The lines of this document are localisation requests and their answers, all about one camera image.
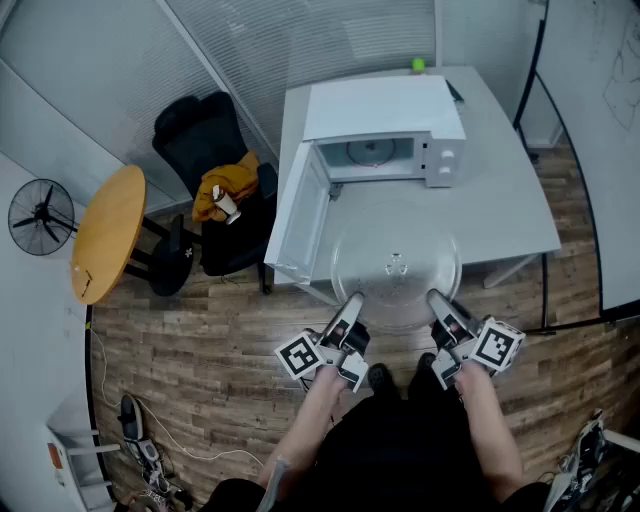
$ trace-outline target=green ball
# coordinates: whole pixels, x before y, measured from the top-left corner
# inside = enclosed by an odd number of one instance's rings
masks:
[[[411,69],[417,73],[422,73],[426,69],[423,59],[413,59],[411,61]]]

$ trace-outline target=orange garment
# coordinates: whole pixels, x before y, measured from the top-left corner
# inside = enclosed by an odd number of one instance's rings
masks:
[[[258,156],[251,150],[237,164],[221,165],[202,176],[191,213],[194,222],[227,220],[227,214],[213,202],[213,187],[218,185],[239,205],[258,189],[258,165]]]

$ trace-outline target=black chair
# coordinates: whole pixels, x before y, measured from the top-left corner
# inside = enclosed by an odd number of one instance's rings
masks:
[[[214,167],[235,164],[247,152],[231,97],[216,92],[202,101],[181,98],[158,116],[154,149],[178,173],[193,198],[202,175]],[[242,215],[233,224],[202,223],[200,265],[210,276],[237,272],[258,265],[260,290],[268,294],[264,256],[276,217],[278,177],[270,164],[258,167],[258,192],[245,199]]]

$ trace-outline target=orange object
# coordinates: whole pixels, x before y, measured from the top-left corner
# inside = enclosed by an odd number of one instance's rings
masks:
[[[60,455],[58,455],[58,449],[56,448],[56,445],[53,443],[47,443],[47,447],[49,448],[49,456],[51,457],[53,466],[56,469],[62,469],[62,462],[60,461]]]
[[[135,246],[147,197],[140,167],[116,171],[93,197],[71,256],[71,285],[83,304],[95,304],[116,285]]]
[[[258,189],[258,165],[260,161],[256,152],[252,150],[237,164],[216,167],[202,176],[202,183],[193,203],[193,220],[227,220],[227,214],[213,201],[213,187],[218,185],[238,205]]]

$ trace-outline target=black fan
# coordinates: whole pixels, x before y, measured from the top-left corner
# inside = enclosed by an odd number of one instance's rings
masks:
[[[33,180],[24,185],[9,206],[9,232],[25,252],[44,256],[68,240],[74,225],[73,202],[55,181]]]

